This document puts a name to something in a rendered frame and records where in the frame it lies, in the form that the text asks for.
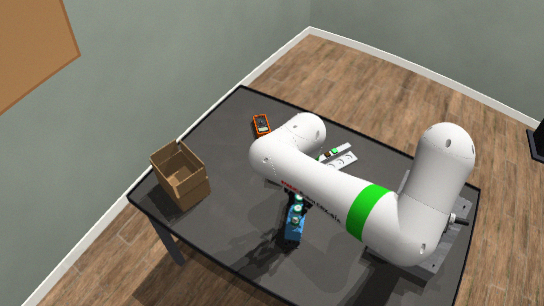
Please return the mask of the orange multimeter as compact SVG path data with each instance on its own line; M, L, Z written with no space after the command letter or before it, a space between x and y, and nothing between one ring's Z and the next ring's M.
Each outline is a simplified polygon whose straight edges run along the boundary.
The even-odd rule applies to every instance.
M267 117L265 114L253 116L253 123L257 137L260 138L271 132Z

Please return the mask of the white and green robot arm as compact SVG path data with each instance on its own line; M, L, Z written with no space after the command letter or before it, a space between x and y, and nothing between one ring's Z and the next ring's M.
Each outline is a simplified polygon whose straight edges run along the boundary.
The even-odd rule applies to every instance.
M300 113L253 142L250 167L399 266L427 260L448 225L469 225L451 213L475 163L473 141L460 126L438 123L422 134L400 194L320 163L325 138L322 120Z

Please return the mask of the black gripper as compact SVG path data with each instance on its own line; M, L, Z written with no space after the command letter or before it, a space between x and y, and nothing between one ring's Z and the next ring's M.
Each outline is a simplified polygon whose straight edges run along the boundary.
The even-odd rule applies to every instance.
M284 187L284 192L287 193L287 196L289 197L288 207L290 208L295 203L295 193L293 194L292 191L286 189L285 187ZM313 205L303 198L302 198L302 201L303 201L303 206L302 206L301 216L303 217L307 213L308 209L310 209Z

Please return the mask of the blue tube rack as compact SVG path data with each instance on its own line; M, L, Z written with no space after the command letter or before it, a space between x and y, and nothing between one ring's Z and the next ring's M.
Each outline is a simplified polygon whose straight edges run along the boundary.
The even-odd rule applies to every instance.
M298 203L296 203L296 200L295 200L295 204L298 204ZM300 215L294 215L293 206L289 210L288 219L287 219L286 228L285 228L285 237L284 237L284 239L300 241L301 240L302 230L303 230L303 225L304 225L303 223L304 223L304 220L305 220L305 215L303 217L301 216L301 214ZM290 220L291 220L292 216L297 216L297 217L300 218L300 224L299 224L298 227L292 227L291 226Z

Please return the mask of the green screw cap with white label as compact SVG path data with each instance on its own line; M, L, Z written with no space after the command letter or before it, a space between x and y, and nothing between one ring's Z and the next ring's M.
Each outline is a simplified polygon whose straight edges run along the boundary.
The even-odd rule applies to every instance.
M295 205L293 206L293 212L296 213L296 214L300 214L300 213L301 213L301 209L302 209L301 206L302 206L302 205L300 205L300 204L295 204Z

